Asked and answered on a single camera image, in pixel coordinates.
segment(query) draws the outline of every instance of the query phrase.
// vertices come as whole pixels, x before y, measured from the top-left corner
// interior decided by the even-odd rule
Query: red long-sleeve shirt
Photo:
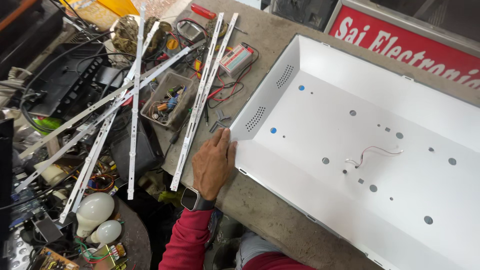
[[[190,212],[185,209],[173,226],[170,243],[158,270],[202,270],[205,243],[210,237],[208,222],[213,210]],[[249,260],[243,270],[311,270],[280,252],[267,252]]]

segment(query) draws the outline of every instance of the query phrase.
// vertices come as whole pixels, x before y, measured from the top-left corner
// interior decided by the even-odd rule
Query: white light bulb
[[[120,236],[121,225],[118,221],[106,221],[98,227],[91,236],[87,237],[87,243],[109,244]]]
[[[114,206],[113,198],[107,193],[97,192],[83,199],[77,209],[77,235],[89,236],[95,227],[108,219]]]

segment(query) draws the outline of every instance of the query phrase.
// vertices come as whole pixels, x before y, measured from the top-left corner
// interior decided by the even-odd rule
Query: red sign
[[[331,36],[480,89],[480,59],[401,27],[342,6]]]

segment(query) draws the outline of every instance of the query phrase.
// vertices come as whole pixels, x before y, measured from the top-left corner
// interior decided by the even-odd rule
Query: man's right hand
[[[216,198],[235,166],[237,142],[229,140],[230,130],[220,128],[192,158],[193,188],[205,200]]]

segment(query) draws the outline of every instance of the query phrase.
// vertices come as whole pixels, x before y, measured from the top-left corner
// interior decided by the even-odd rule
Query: finger
[[[232,170],[235,167],[235,155],[237,154],[237,144],[238,142],[231,142],[227,150],[227,166],[229,170]]]
[[[215,132],[215,134],[213,134],[213,137],[210,139],[210,143],[208,143],[208,144],[216,147],[216,145],[220,141],[220,138],[222,137],[222,133],[223,133],[223,127],[219,128]]]
[[[202,146],[200,146],[200,149],[207,147],[208,143],[210,142],[210,139],[206,140]]]
[[[227,152],[229,140],[230,140],[230,129],[226,128],[223,130],[222,137],[220,138],[220,141],[218,142],[218,145],[217,145],[217,147],[220,148],[220,150],[224,151],[224,153]]]

